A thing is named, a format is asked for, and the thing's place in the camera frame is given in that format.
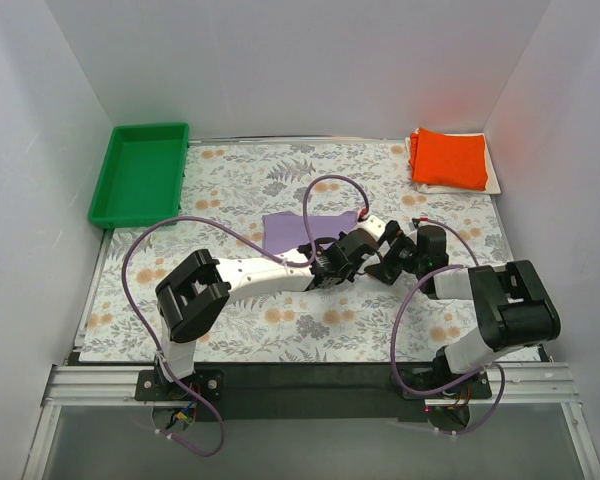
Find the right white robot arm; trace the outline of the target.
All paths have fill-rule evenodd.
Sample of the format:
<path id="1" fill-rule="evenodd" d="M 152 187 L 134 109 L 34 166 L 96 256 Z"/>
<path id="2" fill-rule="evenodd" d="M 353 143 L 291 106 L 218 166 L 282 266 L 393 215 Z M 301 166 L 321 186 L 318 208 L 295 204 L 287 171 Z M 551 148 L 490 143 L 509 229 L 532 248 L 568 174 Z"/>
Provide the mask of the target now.
<path id="1" fill-rule="evenodd" d="M 535 267 L 528 260 L 502 265 L 454 265 L 447 253 L 451 227 L 425 217 L 413 221 L 405 233 L 389 222 L 378 243 L 388 250 L 379 263 L 366 267 L 371 277 L 393 284 L 403 273 L 416 277 L 408 293 L 431 300 L 472 302 L 477 325 L 454 343 L 438 350 L 427 370 L 414 375 L 409 385 L 397 365 L 397 340 L 390 340 L 392 377 L 399 388 L 417 396 L 451 390 L 475 377 L 501 357 L 557 338 L 561 322 Z"/>

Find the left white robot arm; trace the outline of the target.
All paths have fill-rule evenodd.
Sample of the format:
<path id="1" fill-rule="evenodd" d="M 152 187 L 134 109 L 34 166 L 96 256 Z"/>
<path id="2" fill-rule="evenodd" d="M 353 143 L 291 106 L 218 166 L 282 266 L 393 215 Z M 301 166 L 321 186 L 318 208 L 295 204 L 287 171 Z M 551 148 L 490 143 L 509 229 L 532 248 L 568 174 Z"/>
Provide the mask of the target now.
<path id="1" fill-rule="evenodd" d="M 309 244 L 274 258 L 216 259 L 206 249 L 189 255 L 156 288 L 162 321 L 162 352 L 156 370 L 164 388 L 194 373 L 196 341 L 207 334 L 225 306 L 278 292 L 328 289 L 354 281 L 378 250 L 380 236 L 357 228 L 340 233 L 305 267 Z"/>

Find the purple t shirt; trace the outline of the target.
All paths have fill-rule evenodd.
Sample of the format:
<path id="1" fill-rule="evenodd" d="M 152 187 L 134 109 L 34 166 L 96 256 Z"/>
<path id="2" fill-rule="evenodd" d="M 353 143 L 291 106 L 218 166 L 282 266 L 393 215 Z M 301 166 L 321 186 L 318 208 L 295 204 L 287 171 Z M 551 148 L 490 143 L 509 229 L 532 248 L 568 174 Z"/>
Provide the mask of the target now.
<path id="1" fill-rule="evenodd" d="M 303 217 L 291 212 L 264 215 L 263 248 L 272 254 L 281 254 L 309 243 Z M 349 232 L 357 223 L 357 214 L 346 211 L 339 215 L 309 216 L 309 225 L 315 240 L 337 238 Z"/>

